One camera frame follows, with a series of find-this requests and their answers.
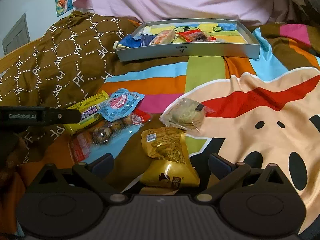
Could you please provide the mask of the dark dried fruit packet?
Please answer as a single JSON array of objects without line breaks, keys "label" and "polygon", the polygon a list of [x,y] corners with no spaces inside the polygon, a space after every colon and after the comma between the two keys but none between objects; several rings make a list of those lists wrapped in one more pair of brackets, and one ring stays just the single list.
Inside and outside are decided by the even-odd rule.
[{"label": "dark dried fruit packet", "polygon": [[206,33],[202,32],[202,31],[198,31],[198,32],[190,34],[190,39],[192,42],[207,42],[208,36]]}]

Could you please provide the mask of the clear round cake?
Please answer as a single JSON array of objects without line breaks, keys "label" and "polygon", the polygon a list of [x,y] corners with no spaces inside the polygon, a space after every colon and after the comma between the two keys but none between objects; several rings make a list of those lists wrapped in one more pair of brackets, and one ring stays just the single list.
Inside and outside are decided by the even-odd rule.
[{"label": "clear round cake", "polygon": [[199,132],[207,115],[215,111],[188,98],[180,99],[174,106],[163,113],[160,121],[168,127],[175,127],[185,131]]}]

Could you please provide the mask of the red meat snack packet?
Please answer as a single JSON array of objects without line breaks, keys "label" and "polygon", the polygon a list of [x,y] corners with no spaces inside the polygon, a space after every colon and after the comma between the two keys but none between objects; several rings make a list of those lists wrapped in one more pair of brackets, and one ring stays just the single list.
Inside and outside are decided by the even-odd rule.
[{"label": "red meat snack packet", "polygon": [[185,42],[217,42],[217,38],[208,36],[205,32],[200,30],[188,30],[176,33]]}]

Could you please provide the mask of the blue sausage snack packet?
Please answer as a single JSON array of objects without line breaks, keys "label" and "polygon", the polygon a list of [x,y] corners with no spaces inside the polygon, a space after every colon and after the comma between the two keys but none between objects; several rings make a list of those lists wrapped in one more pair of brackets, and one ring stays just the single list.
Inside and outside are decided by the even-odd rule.
[{"label": "blue sausage snack packet", "polygon": [[120,88],[99,107],[98,113],[107,121],[119,120],[132,113],[144,97],[144,94]]}]

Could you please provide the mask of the brown PF patterned quilt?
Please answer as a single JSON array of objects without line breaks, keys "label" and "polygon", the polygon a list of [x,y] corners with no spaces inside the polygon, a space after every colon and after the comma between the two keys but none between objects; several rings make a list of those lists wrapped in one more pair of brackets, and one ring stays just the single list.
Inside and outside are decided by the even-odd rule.
[{"label": "brown PF patterned quilt", "polygon": [[64,109],[93,96],[119,72],[114,44],[138,26],[135,18],[72,12],[4,72],[1,105]]}]

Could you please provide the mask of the gold foil snack packet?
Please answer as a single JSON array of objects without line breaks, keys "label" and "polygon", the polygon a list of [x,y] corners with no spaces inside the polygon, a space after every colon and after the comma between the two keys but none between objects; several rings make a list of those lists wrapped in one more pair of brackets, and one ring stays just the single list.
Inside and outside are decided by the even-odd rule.
[{"label": "gold foil snack packet", "polygon": [[141,133],[142,148],[152,159],[140,182],[146,186],[180,189],[198,187],[200,178],[189,159],[185,132],[174,127],[147,129]]}]

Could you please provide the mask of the orange white rice cracker pack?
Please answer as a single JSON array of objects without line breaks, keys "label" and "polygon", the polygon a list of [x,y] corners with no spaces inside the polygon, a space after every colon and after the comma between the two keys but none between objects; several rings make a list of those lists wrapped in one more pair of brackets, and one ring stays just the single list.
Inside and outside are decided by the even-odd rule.
[{"label": "orange white rice cracker pack", "polygon": [[170,44],[175,39],[175,35],[175,31],[172,29],[163,30],[149,43],[149,45]]}]

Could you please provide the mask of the grey tray with cartoon liner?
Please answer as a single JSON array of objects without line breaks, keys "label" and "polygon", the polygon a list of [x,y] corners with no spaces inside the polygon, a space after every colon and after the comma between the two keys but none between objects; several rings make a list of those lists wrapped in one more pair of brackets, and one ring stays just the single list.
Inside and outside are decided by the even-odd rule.
[{"label": "grey tray with cartoon liner", "polygon": [[[133,37],[139,34],[158,35],[163,30],[175,33],[200,30],[217,42],[185,42],[177,34],[170,44],[133,47]],[[233,56],[257,59],[260,44],[238,21],[212,18],[183,18],[144,23],[115,45],[120,61],[136,61],[172,56]]]}]

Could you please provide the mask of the clear packet of braised eggs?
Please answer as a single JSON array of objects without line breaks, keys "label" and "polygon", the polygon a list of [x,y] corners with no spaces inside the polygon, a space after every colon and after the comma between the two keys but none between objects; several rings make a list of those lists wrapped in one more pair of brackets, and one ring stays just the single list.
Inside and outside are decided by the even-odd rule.
[{"label": "clear packet of braised eggs", "polygon": [[150,113],[136,109],[124,118],[112,122],[101,120],[72,136],[69,150],[74,163],[91,164],[107,153],[115,158],[131,136],[151,119]]}]

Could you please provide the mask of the white navy sachet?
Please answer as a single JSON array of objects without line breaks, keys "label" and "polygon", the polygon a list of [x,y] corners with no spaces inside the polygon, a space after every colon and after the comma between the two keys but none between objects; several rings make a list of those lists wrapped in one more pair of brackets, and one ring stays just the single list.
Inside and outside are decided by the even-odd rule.
[{"label": "white navy sachet", "polygon": [[148,46],[149,43],[156,37],[156,35],[139,34],[133,37],[133,47],[144,47]]}]

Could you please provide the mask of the yellow snack packet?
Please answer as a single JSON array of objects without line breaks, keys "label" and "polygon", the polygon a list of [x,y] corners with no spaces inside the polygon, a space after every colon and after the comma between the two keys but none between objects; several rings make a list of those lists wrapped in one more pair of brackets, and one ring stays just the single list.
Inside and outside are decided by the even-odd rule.
[{"label": "yellow snack packet", "polygon": [[77,124],[64,124],[66,131],[70,135],[74,135],[101,119],[102,116],[98,113],[98,110],[107,103],[109,98],[109,95],[102,90],[98,94],[68,107],[67,109],[78,110],[81,113],[81,120]]}]

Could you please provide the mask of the colourful cartoon bed sheet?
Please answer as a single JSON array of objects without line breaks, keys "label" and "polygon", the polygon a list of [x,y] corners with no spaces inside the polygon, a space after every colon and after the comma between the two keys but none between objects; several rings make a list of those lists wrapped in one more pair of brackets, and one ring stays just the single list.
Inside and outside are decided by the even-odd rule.
[{"label": "colourful cartoon bed sheet", "polygon": [[258,59],[163,57],[121,62],[97,92],[120,88],[145,95],[139,109],[152,120],[131,136],[104,180],[118,190],[150,193],[136,180],[151,164],[141,133],[164,125],[160,115],[183,97],[204,103],[208,115],[186,144],[200,189],[217,182],[207,167],[211,153],[253,168],[276,163],[302,198],[302,239],[319,239],[319,30],[301,24],[256,28]]}]

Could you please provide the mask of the grey door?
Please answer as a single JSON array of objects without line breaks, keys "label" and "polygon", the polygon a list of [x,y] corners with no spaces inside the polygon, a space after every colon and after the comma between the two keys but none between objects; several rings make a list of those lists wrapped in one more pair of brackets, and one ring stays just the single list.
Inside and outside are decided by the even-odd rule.
[{"label": "grey door", "polygon": [[27,21],[25,14],[23,14],[2,40],[4,55],[9,54],[29,42],[30,36]]}]

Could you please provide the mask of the wooden bed frame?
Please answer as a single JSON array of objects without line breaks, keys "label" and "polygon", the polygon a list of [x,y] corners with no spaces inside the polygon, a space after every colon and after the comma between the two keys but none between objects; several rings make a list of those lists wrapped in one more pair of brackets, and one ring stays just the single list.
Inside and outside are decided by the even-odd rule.
[{"label": "wooden bed frame", "polygon": [[38,45],[40,41],[41,41],[41,38],[38,38],[32,42],[29,42],[29,43],[15,49],[14,51],[12,51],[9,54],[2,57],[0,59],[1,73],[5,72],[9,67],[11,67],[16,62],[16,60],[18,59],[19,56],[21,56],[26,51],[31,50],[36,45]]}]

